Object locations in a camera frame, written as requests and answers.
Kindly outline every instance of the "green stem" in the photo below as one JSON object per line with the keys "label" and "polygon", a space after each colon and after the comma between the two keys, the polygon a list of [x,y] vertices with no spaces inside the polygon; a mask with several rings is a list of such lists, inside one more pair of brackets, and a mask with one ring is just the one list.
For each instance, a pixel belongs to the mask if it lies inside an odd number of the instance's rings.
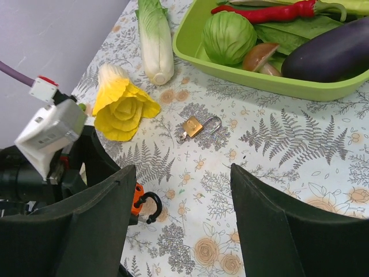
{"label": "green stem", "polygon": [[82,109],[82,111],[86,111],[87,106],[83,103],[78,104],[78,106]]}
{"label": "green stem", "polygon": [[328,9],[337,9],[341,12],[341,22],[344,22],[347,17],[347,11],[344,5],[338,3],[324,3],[320,0],[317,0],[314,5],[314,14],[321,13]]}

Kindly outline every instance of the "padlock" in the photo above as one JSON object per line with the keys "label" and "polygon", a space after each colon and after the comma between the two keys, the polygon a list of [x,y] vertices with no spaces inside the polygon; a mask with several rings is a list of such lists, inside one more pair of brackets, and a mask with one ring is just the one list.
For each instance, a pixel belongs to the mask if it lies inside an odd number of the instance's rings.
{"label": "padlock", "polygon": [[[214,128],[214,130],[211,131],[210,134],[215,133],[217,130],[219,130],[219,128],[221,128],[221,119],[217,116],[209,117],[204,122],[204,126],[213,118],[218,120],[218,125]],[[190,117],[185,123],[182,124],[184,132],[177,138],[177,142],[180,144],[184,143],[187,136],[193,138],[203,130],[204,126],[199,122],[199,120],[196,119],[196,117]]]}

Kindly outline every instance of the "eggplant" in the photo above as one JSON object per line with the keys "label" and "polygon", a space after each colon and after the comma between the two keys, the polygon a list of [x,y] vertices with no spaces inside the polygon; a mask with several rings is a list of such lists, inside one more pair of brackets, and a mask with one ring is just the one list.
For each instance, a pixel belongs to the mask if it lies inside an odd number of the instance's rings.
{"label": "eggplant", "polygon": [[282,64],[283,77],[320,83],[369,69],[369,16],[323,33],[295,49]]}

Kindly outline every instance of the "leafy green vegetable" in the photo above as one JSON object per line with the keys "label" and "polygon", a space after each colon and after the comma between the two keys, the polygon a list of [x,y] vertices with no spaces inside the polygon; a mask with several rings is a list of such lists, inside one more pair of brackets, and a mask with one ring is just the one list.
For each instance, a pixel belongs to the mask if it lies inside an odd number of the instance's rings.
{"label": "leafy green vegetable", "polygon": [[[229,0],[229,3],[234,5],[250,5],[254,6],[259,4],[259,6],[277,6],[277,5],[291,5],[299,0]],[[218,0],[218,5],[223,5],[226,0]],[[360,16],[369,16],[369,0],[324,0],[326,3],[339,3],[344,5],[348,14],[355,14]]]}
{"label": "leafy green vegetable", "polygon": [[210,17],[202,32],[202,45],[212,62],[235,65],[256,43],[257,34],[251,23],[243,16],[220,12]]}
{"label": "leafy green vegetable", "polygon": [[315,16],[313,18],[298,18],[284,23],[257,24],[254,28],[263,42],[279,43],[280,47],[277,51],[289,55],[310,39],[341,25],[342,23],[329,17]]}

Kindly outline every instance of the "floral tablecloth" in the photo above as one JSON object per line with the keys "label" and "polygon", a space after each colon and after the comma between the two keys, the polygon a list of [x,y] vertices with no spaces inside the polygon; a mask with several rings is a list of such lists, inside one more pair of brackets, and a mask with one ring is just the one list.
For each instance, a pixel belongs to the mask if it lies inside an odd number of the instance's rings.
{"label": "floral tablecloth", "polygon": [[[173,32],[190,3],[162,0]],[[175,76],[156,87],[143,72],[136,8],[137,1],[128,4],[73,92],[94,105],[98,68],[111,62],[161,104],[132,141],[100,135],[108,154],[122,167],[136,164],[138,181],[164,204],[156,223],[129,227],[122,263],[134,276],[245,276],[229,189],[232,163],[316,207],[369,215],[369,83],[345,99],[309,102],[208,76],[175,57]],[[191,115],[200,122],[217,115],[223,127],[210,136],[207,126],[178,144]],[[154,210],[149,201],[142,214]]]}

